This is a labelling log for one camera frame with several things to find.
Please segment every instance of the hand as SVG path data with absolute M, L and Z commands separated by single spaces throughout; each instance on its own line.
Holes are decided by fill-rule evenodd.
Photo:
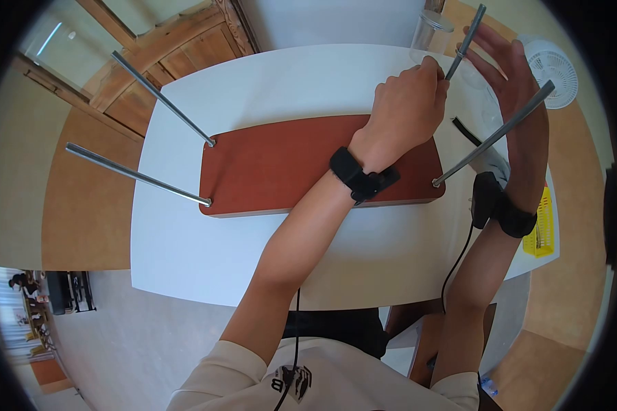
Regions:
M 449 84 L 436 60 L 425 56 L 420 65 L 375 88 L 368 124 L 348 147 L 364 173 L 379 173 L 430 139 L 444 119 Z
M 464 27 L 464 33 L 468 32 L 469 27 Z M 540 89 L 528 66 L 523 45 L 518 40 L 510 43 L 484 23 L 477 28 L 473 41 L 505 74 L 473 50 L 467 51 L 467 59 L 494 89 L 506 122 Z M 507 133 L 507 151 L 511 172 L 505 192 L 516 207 L 535 213 L 542 198 L 549 157 L 549 118 L 543 103 Z

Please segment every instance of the water bottle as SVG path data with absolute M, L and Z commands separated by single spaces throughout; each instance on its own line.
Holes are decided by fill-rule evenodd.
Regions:
M 496 384 L 489 377 L 482 378 L 482 389 L 486 392 L 490 397 L 495 397 L 498 394 L 498 388 L 496 388 Z

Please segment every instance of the yellow plastic basket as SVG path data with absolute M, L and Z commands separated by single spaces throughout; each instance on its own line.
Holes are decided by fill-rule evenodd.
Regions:
M 551 190 L 544 187 L 540 206 L 537 209 L 537 224 L 532 232 L 523 237 L 523 251 L 537 258 L 553 253 L 553 209 L 551 208 Z

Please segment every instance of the black pants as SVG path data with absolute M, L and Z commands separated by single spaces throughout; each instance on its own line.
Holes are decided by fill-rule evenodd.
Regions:
M 379 308 L 337 311 L 290 311 L 283 338 L 329 338 L 356 347 L 375 358 L 386 353 L 388 334 L 379 321 Z

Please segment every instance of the tile floor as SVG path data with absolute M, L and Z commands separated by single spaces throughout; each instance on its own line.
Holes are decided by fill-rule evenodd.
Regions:
M 235 308 L 132 288 L 130 271 L 91 272 L 97 311 L 54 317 L 59 357 L 87 404 L 103 410 L 163 410 L 171 392 L 213 348 Z M 518 335 L 530 275 L 505 282 L 481 371 L 494 367 Z M 386 320 L 387 308 L 380 310 Z M 406 374 L 413 349 L 382 360 Z

